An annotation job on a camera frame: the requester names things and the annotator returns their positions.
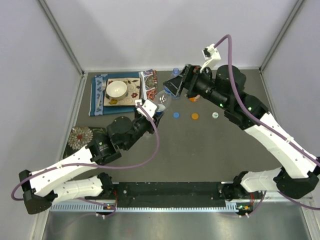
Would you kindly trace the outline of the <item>blue liquid bottle blue cap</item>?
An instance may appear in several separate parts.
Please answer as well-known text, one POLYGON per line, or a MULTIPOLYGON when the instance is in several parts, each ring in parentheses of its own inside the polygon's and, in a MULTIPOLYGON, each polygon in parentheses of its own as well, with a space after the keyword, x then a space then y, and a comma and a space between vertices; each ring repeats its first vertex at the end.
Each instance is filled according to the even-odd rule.
POLYGON ((171 73, 171 78, 175 77, 175 76, 178 76, 180 74, 180 70, 179 68, 175 67, 173 70, 172 70, 172 73, 171 73))

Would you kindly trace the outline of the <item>clear water bottle blue cap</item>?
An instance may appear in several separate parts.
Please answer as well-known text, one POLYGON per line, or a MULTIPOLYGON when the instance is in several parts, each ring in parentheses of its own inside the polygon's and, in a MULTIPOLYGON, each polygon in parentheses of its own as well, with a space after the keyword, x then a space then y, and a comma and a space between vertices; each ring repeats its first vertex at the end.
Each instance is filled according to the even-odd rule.
POLYGON ((166 111, 171 102, 172 102, 172 95, 167 94, 164 90, 158 92, 154 97, 153 103, 157 105, 157 113, 166 111))

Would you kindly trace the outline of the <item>orange juice bottle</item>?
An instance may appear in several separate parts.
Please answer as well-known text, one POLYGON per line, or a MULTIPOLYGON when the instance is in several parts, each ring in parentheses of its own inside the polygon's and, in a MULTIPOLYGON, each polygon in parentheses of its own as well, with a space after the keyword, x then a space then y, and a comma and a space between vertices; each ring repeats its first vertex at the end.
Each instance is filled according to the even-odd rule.
POLYGON ((200 99, 200 95, 197 95, 197 96, 195 96, 195 97, 191 97, 189 100, 191 101, 191 102, 197 102, 199 99, 200 99))

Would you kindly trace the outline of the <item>orange bottle cap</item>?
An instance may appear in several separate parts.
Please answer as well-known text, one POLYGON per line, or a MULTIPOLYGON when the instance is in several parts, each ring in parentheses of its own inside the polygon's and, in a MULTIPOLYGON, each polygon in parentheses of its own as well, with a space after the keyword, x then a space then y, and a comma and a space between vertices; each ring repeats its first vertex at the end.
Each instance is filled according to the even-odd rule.
POLYGON ((199 115, 198 115, 197 113, 192 113, 192 114, 191 114, 191 118, 192 118, 193 120, 198 120, 198 119, 199 119, 199 115))

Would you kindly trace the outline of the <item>white green bottle cap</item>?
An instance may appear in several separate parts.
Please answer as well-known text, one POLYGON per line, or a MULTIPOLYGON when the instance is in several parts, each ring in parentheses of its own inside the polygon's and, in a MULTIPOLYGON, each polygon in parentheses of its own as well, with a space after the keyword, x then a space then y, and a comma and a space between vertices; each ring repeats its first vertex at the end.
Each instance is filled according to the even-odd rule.
POLYGON ((219 117, 219 114, 217 112, 212 113, 212 118, 217 119, 219 117))

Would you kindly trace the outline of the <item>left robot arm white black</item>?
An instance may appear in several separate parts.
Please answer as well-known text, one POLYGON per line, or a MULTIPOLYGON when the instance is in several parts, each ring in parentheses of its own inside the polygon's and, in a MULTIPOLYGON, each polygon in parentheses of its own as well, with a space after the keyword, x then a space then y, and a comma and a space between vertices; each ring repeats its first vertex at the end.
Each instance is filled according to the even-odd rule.
POLYGON ((134 119, 117 117, 104 132, 56 164, 39 171, 21 171, 19 180, 27 213, 39 214, 73 199, 105 200, 114 196, 112 178, 107 173, 82 180, 74 178, 96 168, 105 169, 145 133, 154 134, 162 117, 163 113, 156 113, 150 121, 138 112, 134 119))

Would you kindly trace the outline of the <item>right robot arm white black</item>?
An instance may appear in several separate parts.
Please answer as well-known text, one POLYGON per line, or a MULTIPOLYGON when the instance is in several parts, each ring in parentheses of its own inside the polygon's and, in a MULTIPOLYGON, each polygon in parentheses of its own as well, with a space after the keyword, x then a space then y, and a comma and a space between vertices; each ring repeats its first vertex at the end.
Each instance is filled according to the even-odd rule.
POLYGON ((209 67, 186 64, 163 86, 175 97, 186 89, 187 98, 199 95, 223 109, 231 123, 260 142, 281 164, 273 170, 241 172, 222 190, 225 195, 245 198, 253 192, 270 191, 300 199, 318 185, 320 162, 294 141, 257 97, 244 91, 246 79, 233 65, 223 65, 213 75, 209 67))

